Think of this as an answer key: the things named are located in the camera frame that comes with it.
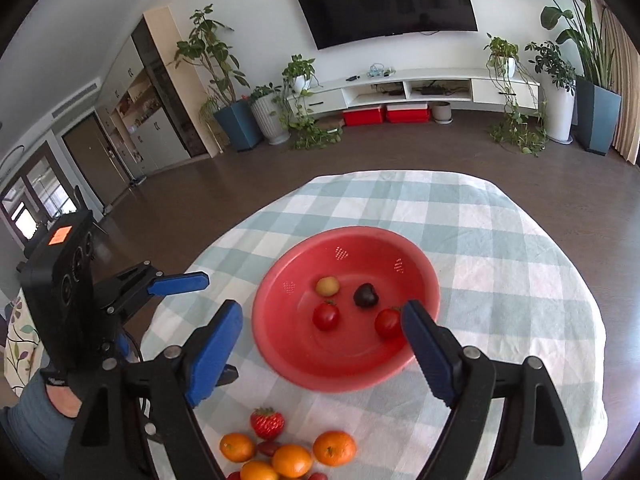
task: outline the round table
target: round table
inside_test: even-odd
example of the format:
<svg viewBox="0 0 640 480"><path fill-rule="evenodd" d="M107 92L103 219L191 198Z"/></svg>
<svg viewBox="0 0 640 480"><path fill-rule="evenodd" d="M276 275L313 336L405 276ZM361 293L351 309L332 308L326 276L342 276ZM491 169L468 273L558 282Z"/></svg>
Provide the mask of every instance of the round table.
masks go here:
<svg viewBox="0 0 640 480"><path fill-rule="evenodd" d="M218 451L220 438L250 432L249 416L261 406L284 414L281 442L309 446L327 430L354 436L358 455L331 470L332 480L415 479L433 449L449 410L431 395L417 364L376 387L325 395L279 377L254 344L252 302L274 261L309 236L349 225L390 229L427 254L442 291L437 322L463 346L495 360L521 363L532 354L545 362L584 468L607 429L605 330L571 261L494 184L458 173L366 171L318 177L250 216L191 266L210 275L209 288L167 298L156 311L142 341L146 358L182 344L227 298L242 305L244 328L228 360L240 377L195 410L224 472L239 467ZM500 414L495 400L470 479L484 478ZM153 452L161 478L170 478L166 456L158 446Z"/></svg>

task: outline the white tv cabinet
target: white tv cabinet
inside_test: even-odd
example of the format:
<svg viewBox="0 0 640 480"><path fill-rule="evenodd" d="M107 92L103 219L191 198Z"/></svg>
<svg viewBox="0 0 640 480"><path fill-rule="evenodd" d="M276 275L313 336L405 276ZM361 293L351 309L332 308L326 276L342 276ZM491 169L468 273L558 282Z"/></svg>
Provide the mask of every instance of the white tv cabinet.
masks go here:
<svg viewBox="0 0 640 480"><path fill-rule="evenodd" d="M440 86L455 90L450 95L422 95L420 89L436 82ZM381 85L402 83L402 95L388 95L380 91ZM538 108L539 83L525 80L519 75L511 78L511 86L522 108ZM312 115L347 110L349 108L378 104L444 101L456 104L456 108L469 105L505 104L505 95L491 81L486 68L418 68L399 70L388 77L360 76L355 81L345 78L326 81L309 89L313 95L305 98L306 108ZM294 108L293 97L289 104Z"/></svg>

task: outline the beige curtain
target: beige curtain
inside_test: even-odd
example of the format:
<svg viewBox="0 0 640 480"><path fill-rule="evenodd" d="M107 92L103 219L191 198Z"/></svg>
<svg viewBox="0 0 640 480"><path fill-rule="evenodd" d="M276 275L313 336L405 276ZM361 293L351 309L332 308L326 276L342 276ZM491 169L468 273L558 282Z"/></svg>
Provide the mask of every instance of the beige curtain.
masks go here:
<svg viewBox="0 0 640 480"><path fill-rule="evenodd" d="M625 160L636 163L640 146L640 54L618 19L604 4L595 0L602 19L602 35L607 47L615 48L613 56L613 88L622 95L622 108L613 137L613 147Z"/></svg>

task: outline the orange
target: orange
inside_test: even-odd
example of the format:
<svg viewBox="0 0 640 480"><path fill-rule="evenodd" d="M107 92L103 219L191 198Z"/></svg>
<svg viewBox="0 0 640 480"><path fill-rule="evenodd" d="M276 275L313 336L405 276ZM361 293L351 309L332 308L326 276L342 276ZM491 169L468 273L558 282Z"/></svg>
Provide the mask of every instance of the orange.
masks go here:
<svg viewBox="0 0 640 480"><path fill-rule="evenodd" d="M297 444L286 444L273 454L271 465L286 478L300 478L314 463L314 459L305 448Z"/></svg>
<svg viewBox="0 0 640 480"><path fill-rule="evenodd" d="M246 462L255 456L255 444L242 433L229 433L220 440L221 453L231 462Z"/></svg>
<svg viewBox="0 0 640 480"><path fill-rule="evenodd" d="M278 480L279 476L269 464L251 460L242 466L240 480Z"/></svg>
<svg viewBox="0 0 640 480"><path fill-rule="evenodd" d="M344 431L327 431L314 442L314 455L324 465L344 465L356 456L357 450L356 441Z"/></svg>

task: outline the blue planter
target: blue planter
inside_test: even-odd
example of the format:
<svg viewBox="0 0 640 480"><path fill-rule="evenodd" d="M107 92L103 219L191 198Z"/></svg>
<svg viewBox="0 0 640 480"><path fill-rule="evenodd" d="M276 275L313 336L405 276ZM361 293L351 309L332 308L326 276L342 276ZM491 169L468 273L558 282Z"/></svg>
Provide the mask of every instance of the blue planter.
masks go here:
<svg viewBox="0 0 640 480"><path fill-rule="evenodd" d="M576 80L575 95L578 99L578 134L575 138L588 152L607 155L616 131L622 97L580 76Z"/></svg>
<svg viewBox="0 0 640 480"><path fill-rule="evenodd" d="M264 139L246 99L222 108L214 116L238 152L250 150Z"/></svg>

